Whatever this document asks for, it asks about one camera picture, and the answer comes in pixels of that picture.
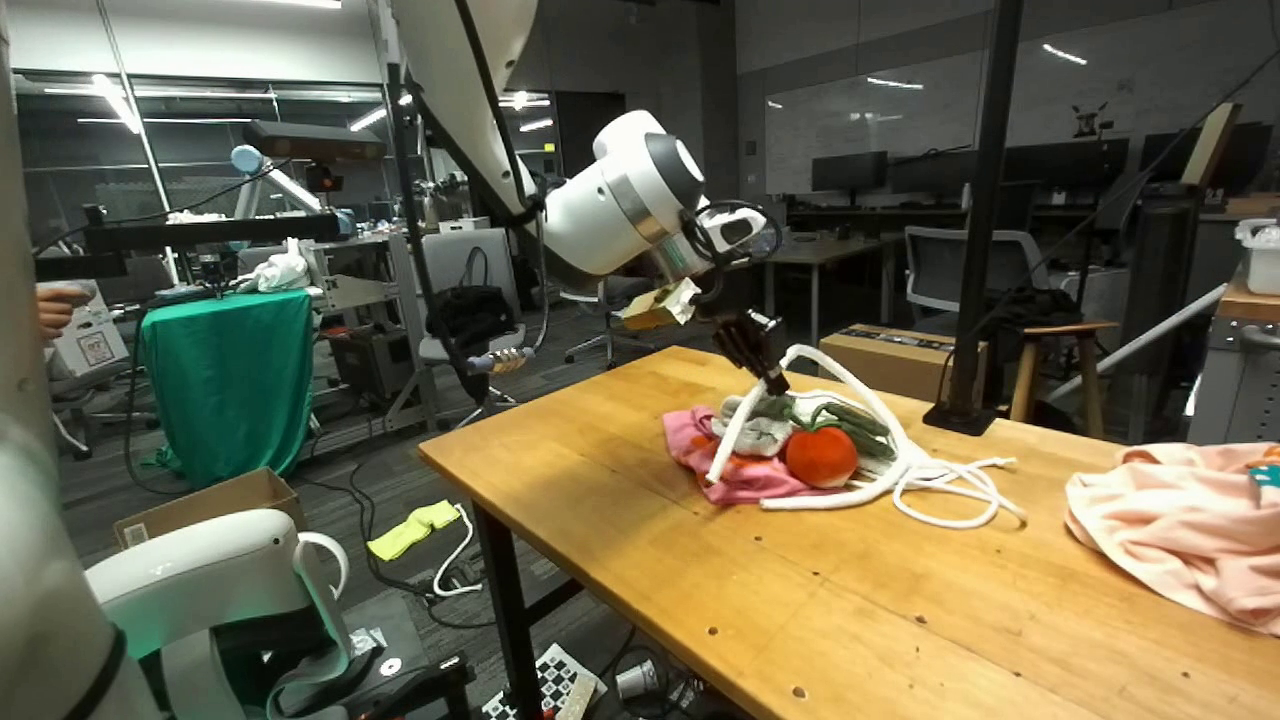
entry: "red tomato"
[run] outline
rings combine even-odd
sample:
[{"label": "red tomato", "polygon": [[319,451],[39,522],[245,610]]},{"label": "red tomato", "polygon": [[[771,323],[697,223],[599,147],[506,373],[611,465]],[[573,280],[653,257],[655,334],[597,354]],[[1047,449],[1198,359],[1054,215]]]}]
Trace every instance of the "red tomato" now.
[{"label": "red tomato", "polygon": [[796,428],[782,443],[782,465],[809,489],[844,489],[859,458],[841,428]]}]

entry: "yellow object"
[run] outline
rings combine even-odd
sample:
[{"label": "yellow object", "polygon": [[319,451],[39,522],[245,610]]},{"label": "yellow object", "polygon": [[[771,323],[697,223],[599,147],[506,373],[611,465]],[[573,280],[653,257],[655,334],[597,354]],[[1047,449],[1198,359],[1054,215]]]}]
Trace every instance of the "yellow object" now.
[{"label": "yellow object", "polygon": [[449,505],[449,499],[422,505],[422,510],[409,512],[404,523],[369,542],[369,553],[388,566],[388,561],[404,557],[412,545],[427,542],[434,527],[449,527],[455,522],[459,522],[455,505]]}]

